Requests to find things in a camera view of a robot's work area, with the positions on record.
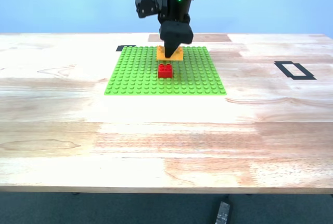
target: red lego brick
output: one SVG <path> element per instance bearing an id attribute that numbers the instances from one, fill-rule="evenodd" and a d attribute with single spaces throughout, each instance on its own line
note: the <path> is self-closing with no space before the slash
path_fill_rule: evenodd
<path id="1" fill-rule="evenodd" d="M 171 64 L 160 64 L 158 66 L 158 78 L 172 78 L 172 66 Z"/>

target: black tape marking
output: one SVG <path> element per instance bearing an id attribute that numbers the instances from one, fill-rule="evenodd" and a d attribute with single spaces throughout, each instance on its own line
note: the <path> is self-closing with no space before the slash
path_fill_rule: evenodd
<path id="1" fill-rule="evenodd" d="M 122 51 L 124 47 L 135 47 L 136 45 L 119 45 L 116 51 Z"/>
<path id="2" fill-rule="evenodd" d="M 305 69 L 301 64 L 294 64 L 291 61 L 275 61 L 274 64 L 283 72 L 283 74 L 292 78 L 293 80 L 316 80 L 314 75 Z M 294 64 L 300 71 L 304 73 L 304 76 L 294 76 L 285 66 L 283 66 L 284 64 Z"/>

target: wooden table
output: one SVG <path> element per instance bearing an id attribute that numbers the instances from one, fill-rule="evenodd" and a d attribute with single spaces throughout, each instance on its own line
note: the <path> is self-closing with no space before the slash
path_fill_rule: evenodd
<path id="1" fill-rule="evenodd" d="M 332 39 L 197 34 L 227 96 L 104 96 L 118 45 L 157 44 L 0 35 L 0 190 L 333 193 Z"/>

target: green lego baseplate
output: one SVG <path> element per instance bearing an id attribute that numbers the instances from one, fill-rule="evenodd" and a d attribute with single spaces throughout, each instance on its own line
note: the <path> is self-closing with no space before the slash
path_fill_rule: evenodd
<path id="1" fill-rule="evenodd" d="M 185 46 L 183 61 L 157 61 L 155 46 L 124 47 L 105 95 L 226 95 L 206 47 Z M 171 64 L 173 78 L 158 78 Z"/>

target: dark floor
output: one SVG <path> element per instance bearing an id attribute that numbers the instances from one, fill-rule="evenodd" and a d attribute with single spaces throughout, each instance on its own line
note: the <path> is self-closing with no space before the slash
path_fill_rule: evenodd
<path id="1" fill-rule="evenodd" d="M 224 195 L 0 193 L 1 224 L 214 224 Z M 232 224 L 330 224 L 330 195 L 231 195 Z"/>

